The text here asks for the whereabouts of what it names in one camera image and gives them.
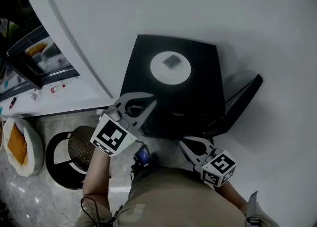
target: floor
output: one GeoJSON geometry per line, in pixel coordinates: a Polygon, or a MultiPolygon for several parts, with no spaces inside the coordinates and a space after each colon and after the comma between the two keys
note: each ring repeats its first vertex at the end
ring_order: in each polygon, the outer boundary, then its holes
{"type": "MultiPolygon", "coordinates": [[[[96,127],[99,116],[95,111],[47,117],[29,118],[39,133],[45,148],[50,139],[61,132],[72,131],[78,126],[96,127]]],[[[145,138],[150,151],[157,151],[160,164],[169,167],[191,169],[176,143],[168,140],[145,138]]],[[[135,142],[118,156],[111,158],[109,181],[109,203],[114,213],[127,199],[131,185],[129,176],[133,154],[140,144],[135,142]]],[[[67,141],[55,150],[55,163],[69,159],[67,141]]],[[[0,152],[0,195],[7,203],[16,226],[21,227],[70,227],[80,212],[82,190],[61,187],[48,174],[45,164],[40,173],[33,177],[21,177],[9,164],[4,150],[0,152]]]]}

